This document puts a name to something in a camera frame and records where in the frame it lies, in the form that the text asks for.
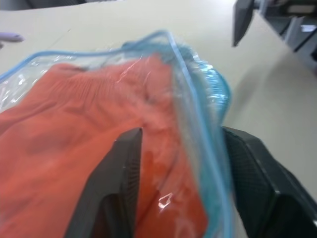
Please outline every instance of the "plastic wrap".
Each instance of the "plastic wrap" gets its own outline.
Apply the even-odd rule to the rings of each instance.
[[[85,180],[133,127],[144,134],[135,237],[233,236],[229,89],[170,33],[107,52],[39,52],[0,83],[0,236],[62,237]]]

